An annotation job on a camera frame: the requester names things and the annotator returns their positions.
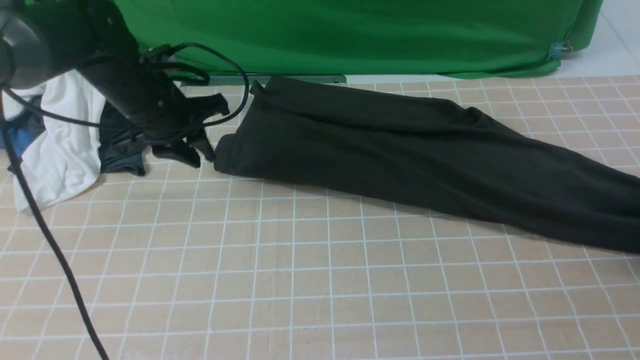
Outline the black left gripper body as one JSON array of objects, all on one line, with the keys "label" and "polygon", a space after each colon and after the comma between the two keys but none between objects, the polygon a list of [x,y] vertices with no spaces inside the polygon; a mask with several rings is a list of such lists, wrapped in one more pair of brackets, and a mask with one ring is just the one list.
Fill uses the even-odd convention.
[{"label": "black left gripper body", "polygon": [[203,80],[208,75],[171,61],[172,51],[156,47],[130,59],[97,54],[81,66],[80,75],[129,121],[126,142],[198,148],[206,143],[205,120],[230,114],[228,102],[220,94],[193,98],[183,94],[169,70],[184,70]]}]

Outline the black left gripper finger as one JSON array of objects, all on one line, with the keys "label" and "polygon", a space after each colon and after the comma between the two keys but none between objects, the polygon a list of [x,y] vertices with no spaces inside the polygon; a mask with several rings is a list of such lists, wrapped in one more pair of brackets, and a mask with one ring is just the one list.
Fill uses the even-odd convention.
[{"label": "black left gripper finger", "polygon": [[215,161],[215,150],[211,145],[210,139],[208,139],[206,130],[197,129],[192,133],[192,147],[204,155],[206,161],[210,163]]},{"label": "black left gripper finger", "polygon": [[151,152],[157,158],[176,161],[195,169],[201,167],[201,156],[198,151],[183,140],[169,145],[153,145]]}]

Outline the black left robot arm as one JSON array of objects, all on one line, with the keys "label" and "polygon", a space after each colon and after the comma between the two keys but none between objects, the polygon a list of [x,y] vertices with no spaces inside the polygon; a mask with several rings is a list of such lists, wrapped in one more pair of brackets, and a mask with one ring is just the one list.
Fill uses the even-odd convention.
[{"label": "black left robot arm", "polygon": [[205,71],[170,61],[187,44],[163,44],[141,52],[112,0],[1,2],[1,87],[12,91],[44,84],[68,71],[103,95],[128,123],[103,125],[103,146],[119,152],[151,148],[165,158],[199,168],[213,162],[206,119],[234,117],[220,94],[188,98],[169,71],[185,71],[206,84]]}]

